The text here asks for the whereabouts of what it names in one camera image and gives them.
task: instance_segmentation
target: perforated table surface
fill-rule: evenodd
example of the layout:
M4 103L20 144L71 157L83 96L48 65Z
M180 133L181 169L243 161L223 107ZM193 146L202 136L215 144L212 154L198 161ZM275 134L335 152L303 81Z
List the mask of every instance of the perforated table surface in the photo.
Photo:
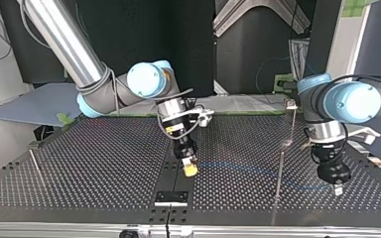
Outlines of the perforated table surface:
M335 197L303 149L298 118L215 116L193 137L199 173L185 178L155 118L82 119L0 171L0 221L220 226L381 227L381 170L352 148L352 180ZM154 206L158 191L187 191L187 207Z

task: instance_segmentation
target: robotic arm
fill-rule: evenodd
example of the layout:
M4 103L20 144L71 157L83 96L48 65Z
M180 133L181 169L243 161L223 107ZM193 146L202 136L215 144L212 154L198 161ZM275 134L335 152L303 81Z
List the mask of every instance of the robotic arm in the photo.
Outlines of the robotic arm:
M190 132L206 126L213 111L190 108L180 92L175 73L166 60L140 62L128 73L115 76L100 61L62 0L19 0L50 48L57 55L79 91L82 113L95 118L143 100L158 106L162 131L175 143L175 155L184 163L188 177L197 173L196 145ZM197 120L191 126L191 115Z
M347 78L353 81L341 82ZM311 157L318 164L317 175L330 183L336 195L351 179L349 167L342 161L348 137L368 132L355 125L381 117L381 76L347 75L331 80L329 74L307 77L298 82L306 133L310 138ZM363 138L371 144L374 137Z

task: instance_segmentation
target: metal rod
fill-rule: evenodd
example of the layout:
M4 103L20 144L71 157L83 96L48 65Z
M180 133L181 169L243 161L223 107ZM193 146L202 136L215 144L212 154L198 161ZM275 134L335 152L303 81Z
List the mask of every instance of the metal rod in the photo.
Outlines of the metal rod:
M292 122L292 134L290 136L290 141L291 143L293 143L293 135L294 135L294 132L295 132L295 123L296 123L296 110L297 109L294 109L294 112L293 112L293 122Z
M32 156L33 163L34 163L34 166L36 167L36 170L40 171L40 167L39 167L39 164L37 163L33 150L29 150L29 152L30 152L30 156Z
M105 66L62 0L25 0L25 5L32 22L78 87L102 78Z
M277 180L277 188L275 190L275 198L280 198L280 189L281 189L281 177L283 175L283 166L284 166L284 152L280 154L280 165L278 166L278 180Z

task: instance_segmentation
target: workbench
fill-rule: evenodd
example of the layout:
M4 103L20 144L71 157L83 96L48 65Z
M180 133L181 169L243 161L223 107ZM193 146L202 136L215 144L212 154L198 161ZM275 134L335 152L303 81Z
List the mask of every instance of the workbench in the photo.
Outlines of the workbench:
M285 113L215 115L192 134L194 178L156 118L78 119L0 171L0 237L381 237L381 170L348 146L352 180L335 197L302 147L304 127L298 115L277 198ZM155 206L164 191L183 192L187 205Z

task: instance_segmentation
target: light blue joint cap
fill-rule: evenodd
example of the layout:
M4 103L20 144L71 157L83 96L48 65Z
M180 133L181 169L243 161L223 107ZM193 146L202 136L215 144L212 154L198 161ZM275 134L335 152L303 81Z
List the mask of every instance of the light blue joint cap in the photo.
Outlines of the light blue joint cap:
M301 94L302 92L308 90L309 88L312 88L327 82L330 82L329 73L309 76L309 77L303 78L297 83L297 89L299 91L299 94Z
M127 75L128 86L140 97L151 98L159 95L166 86L162 68L170 68L167 60L139 62L131 67Z
M381 96L379 91L363 82L336 84L324 96L323 108L335 120L345 123L363 123L379 112Z
M99 112L96 112L94 111L94 109L92 109L84 100L84 98L82 97L82 95L79 93L78 96L76 97L76 102L79 104L79 110L81 110L81 112L87 116L87 117L90 117L90 118L96 118L96 117L100 117L100 116L104 116L104 114L101 114Z

